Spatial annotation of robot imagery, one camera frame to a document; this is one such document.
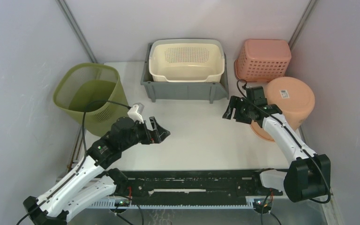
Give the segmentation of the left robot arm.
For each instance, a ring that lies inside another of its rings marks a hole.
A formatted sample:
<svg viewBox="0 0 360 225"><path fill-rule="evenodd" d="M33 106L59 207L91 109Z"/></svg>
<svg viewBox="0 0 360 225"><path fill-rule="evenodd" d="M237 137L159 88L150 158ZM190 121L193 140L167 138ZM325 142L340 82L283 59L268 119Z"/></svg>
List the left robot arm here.
<svg viewBox="0 0 360 225"><path fill-rule="evenodd" d="M134 145L158 144L171 134L154 117L149 120L151 130L144 122L119 118L62 180L39 197L27 197L23 205L33 224L66 225L99 199L125 194L128 178L119 169L109 167Z"/></svg>

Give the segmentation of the orange plastic bucket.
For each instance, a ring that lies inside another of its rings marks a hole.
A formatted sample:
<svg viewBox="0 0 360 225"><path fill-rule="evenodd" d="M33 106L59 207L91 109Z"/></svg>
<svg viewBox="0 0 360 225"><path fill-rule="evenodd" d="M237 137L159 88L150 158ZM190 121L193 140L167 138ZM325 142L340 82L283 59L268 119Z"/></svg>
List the orange plastic bucket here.
<svg viewBox="0 0 360 225"><path fill-rule="evenodd" d="M315 96L303 81L293 77L280 77L264 86L269 105L276 104L290 127L297 131L315 106Z"/></svg>

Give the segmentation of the pink perforated plastic basket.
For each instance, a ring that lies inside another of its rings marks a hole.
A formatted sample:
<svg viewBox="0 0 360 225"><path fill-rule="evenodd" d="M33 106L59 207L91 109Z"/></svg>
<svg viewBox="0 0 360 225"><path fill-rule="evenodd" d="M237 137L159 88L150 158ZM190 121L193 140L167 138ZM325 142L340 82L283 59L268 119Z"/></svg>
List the pink perforated plastic basket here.
<svg viewBox="0 0 360 225"><path fill-rule="evenodd" d="M235 76L247 82L270 82L285 76L291 58L285 40L248 39L234 63Z"/></svg>

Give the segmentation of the green perforated waste bin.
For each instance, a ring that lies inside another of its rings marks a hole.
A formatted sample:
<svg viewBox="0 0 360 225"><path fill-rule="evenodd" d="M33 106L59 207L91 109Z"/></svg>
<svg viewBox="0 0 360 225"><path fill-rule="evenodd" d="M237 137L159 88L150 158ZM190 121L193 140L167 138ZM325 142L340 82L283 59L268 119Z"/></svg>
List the green perforated waste bin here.
<svg viewBox="0 0 360 225"><path fill-rule="evenodd" d="M119 72L96 63L69 69L55 89L53 102L95 136L103 136L128 112Z"/></svg>

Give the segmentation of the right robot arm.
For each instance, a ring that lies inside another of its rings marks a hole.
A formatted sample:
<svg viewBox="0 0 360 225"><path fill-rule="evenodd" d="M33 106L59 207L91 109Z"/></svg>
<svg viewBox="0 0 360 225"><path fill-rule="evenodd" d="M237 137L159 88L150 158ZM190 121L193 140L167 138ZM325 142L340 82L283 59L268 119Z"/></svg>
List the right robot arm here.
<svg viewBox="0 0 360 225"><path fill-rule="evenodd" d="M256 171L253 191L264 195L272 188L284 192L294 203L304 200L328 203L331 200L328 156L318 155L296 135L282 110L276 104L268 104L263 87L243 86L238 91L242 96L230 97L222 117L245 124L257 123L273 138L289 164L285 172L274 168Z"/></svg>

